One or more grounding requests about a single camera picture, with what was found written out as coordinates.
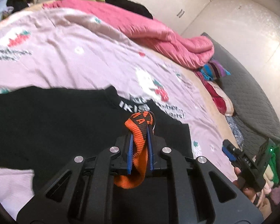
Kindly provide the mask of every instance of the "human hand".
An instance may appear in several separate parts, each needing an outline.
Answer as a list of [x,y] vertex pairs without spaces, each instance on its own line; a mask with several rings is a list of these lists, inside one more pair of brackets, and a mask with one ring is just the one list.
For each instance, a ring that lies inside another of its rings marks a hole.
[[[241,170],[238,167],[235,167],[234,168],[234,172],[235,172],[236,176],[239,176],[239,174],[241,173]],[[239,188],[239,184],[238,184],[237,180],[233,181],[233,184],[236,187]],[[251,200],[251,202],[253,203],[255,198],[256,198],[255,190],[253,188],[251,188],[251,187],[244,187],[242,191],[245,194],[245,196],[247,196],[248,199]]]

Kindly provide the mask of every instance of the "white lettering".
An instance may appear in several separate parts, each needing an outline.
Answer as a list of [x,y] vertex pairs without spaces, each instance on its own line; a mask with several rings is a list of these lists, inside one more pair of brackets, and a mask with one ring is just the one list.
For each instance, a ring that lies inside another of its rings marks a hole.
[[124,102],[123,102],[123,101],[120,101],[120,103],[119,103],[120,108],[122,108],[123,105],[124,105]]
[[133,111],[131,110],[131,108],[132,108],[132,106],[127,105],[127,104],[125,104],[124,107],[123,107],[123,109],[124,109],[125,111],[128,111],[128,110],[129,110],[131,113],[133,113]]

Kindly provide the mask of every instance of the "sock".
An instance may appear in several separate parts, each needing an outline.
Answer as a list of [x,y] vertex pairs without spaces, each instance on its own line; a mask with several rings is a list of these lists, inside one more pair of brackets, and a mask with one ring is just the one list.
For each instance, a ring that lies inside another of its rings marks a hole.
[[145,178],[147,165],[147,126],[153,125],[153,115],[149,111],[135,113],[125,122],[125,126],[134,135],[133,168],[130,175],[119,175],[114,177],[114,183],[122,188],[135,188]]

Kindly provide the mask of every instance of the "strawberry print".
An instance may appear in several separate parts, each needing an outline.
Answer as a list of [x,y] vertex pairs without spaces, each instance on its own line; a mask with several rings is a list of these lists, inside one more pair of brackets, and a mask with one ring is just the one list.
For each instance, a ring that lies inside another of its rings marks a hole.
[[145,53],[139,51],[138,54],[141,56],[141,57],[144,57],[145,56]]
[[8,47],[14,47],[16,45],[22,44],[30,37],[30,33],[26,30],[23,30],[20,34],[17,34],[15,39],[9,39]]
[[161,96],[161,100],[163,102],[168,102],[169,100],[169,95],[168,93],[165,91],[165,89],[163,87],[158,87],[156,90],[155,90],[155,93],[156,94],[159,94]]

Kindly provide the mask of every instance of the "pink blanket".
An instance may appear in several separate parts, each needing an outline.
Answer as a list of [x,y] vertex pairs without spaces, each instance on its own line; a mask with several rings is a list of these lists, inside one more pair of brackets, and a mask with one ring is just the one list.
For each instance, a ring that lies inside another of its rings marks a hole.
[[58,0],[43,4],[43,7],[66,7],[94,14],[128,38],[161,53],[185,68],[199,68],[214,54],[213,43],[205,36],[182,38],[157,20],[148,19],[111,4],[88,0]]

